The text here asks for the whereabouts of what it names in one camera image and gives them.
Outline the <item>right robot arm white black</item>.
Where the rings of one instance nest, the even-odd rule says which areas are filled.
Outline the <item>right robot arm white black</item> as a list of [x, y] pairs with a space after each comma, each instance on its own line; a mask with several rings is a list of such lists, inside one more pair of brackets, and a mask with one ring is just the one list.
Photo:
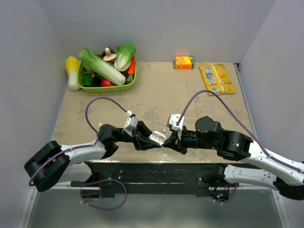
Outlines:
[[267, 187], [292, 199], [304, 199], [304, 164], [295, 162], [269, 150], [263, 150], [257, 141], [236, 131], [222, 128], [219, 122], [205, 116], [195, 122], [195, 130], [179, 127], [175, 120], [167, 126], [172, 134], [163, 147], [186, 154], [188, 148], [211, 149], [219, 157], [239, 161], [254, 168], [241, 168], [231, 164], [217, 164], [211, 174], [202, 177], [209, 185], [251, 184]]

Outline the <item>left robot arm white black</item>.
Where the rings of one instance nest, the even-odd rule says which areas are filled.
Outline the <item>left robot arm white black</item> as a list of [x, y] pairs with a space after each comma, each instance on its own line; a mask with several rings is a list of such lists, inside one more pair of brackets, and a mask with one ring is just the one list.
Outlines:
[[30, 177], [28, 184], [39, 192], [65, 181], [94, 186], [98, 174], [86, 165], [86, 161], [111, 157], [118, 150], [117, 142], [132, 143], [136, 150], [145, 151], [160, 148], [166, 139], [161, 132], [152, 132], [142, 121], [137, 121], [125, 128], [104, 124], [99, 128], [96, 140], [84, 144], [60, 145], [57, 141], [49, 141], [24, 165]]

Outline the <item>white oval charging case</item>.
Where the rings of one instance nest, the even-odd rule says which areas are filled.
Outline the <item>white oval charging case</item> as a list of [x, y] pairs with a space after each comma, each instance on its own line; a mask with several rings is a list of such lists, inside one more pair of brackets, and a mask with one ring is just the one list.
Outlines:
[[160, 145], [160, 143], [164, 143], [167, 140], [167, 137], [158, 131], [153, 131], [149, 139]]

